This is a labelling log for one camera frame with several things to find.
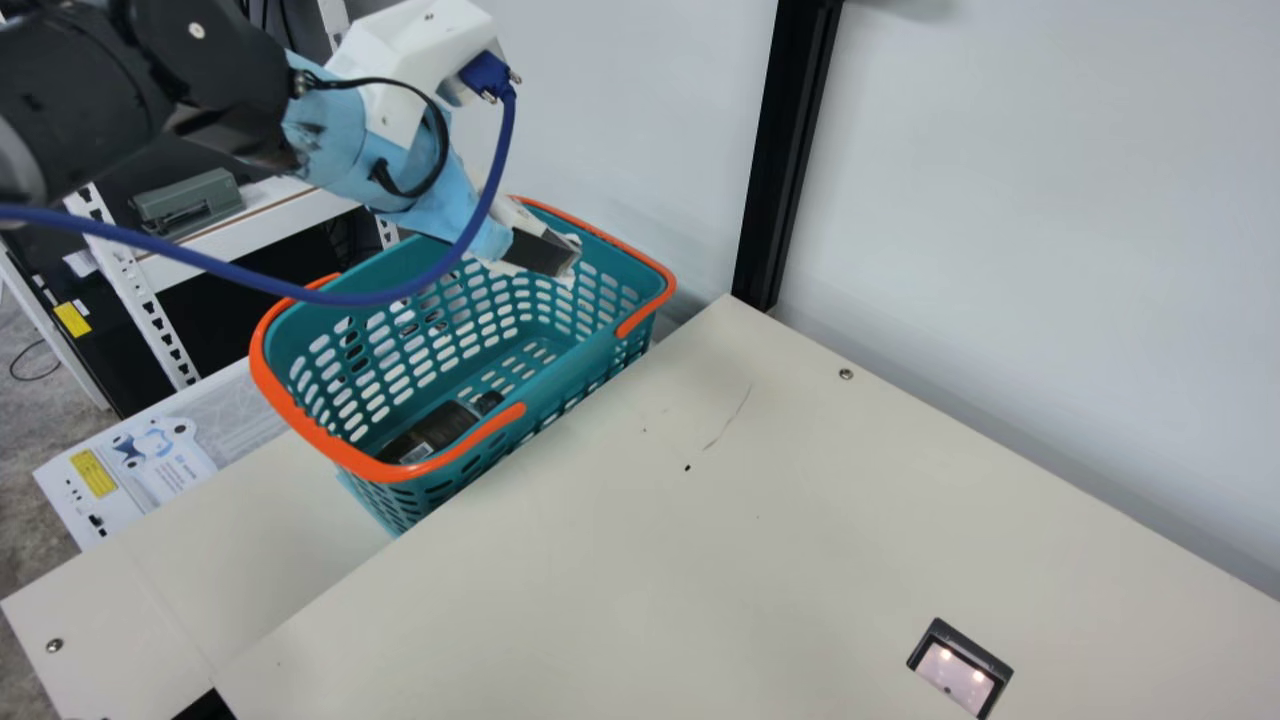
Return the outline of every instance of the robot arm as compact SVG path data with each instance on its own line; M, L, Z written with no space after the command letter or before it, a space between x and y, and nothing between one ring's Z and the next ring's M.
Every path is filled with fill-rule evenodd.
M362 18L323 68L224 0L50 4L0 28L0 201L55 202L172 132L445 240L476 193L430 94L457 108L509 88L493 19L466 0ZM581 252L506 197L470 251L549 275Z

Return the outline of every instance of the white wall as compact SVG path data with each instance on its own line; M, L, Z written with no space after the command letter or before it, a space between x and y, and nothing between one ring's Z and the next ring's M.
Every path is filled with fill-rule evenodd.
M525 81L503 190L664 263L681 284L677 316L727 292L776 0L474 1ZM498 122L484 104L456 115L472 174L488 173Z
M881 5L781 315L1280 597L1280 3Z

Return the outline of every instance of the blue connector plug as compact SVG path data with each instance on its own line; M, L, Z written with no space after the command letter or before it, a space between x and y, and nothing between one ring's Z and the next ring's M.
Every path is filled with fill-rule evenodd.
M508 96L515 97L516 88L511 83L520 82L520 77L511 72L507 63L488 50L458 70L458 79L489 102L506 100Z

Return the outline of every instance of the basket hole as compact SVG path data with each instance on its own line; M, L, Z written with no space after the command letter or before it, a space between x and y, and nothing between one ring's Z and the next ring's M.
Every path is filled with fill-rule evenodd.
M436 492L440 492L440 491L449 489L449 486L452 486L452 484L453 484L453 480L444 480L443 483L436 483L436 484L434 484L434 486L431 486L429 488L425 488L422 491L422 495L433 495L433 493L436 493Z

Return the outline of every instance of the gray carpet floor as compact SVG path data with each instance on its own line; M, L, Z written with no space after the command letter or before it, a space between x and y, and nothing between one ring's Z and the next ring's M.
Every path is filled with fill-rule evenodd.
M36 328L5 291L0 300L0 364L8 368L23 347L37 340ZM17 370L37 375L56 361L47 347L40 346L23 357ZM0 369L0 597L78 552L31 471L115 421L113 413L90 402L65 369L36 382L14 380ZM13 630L0 619L0 720L56 717Z

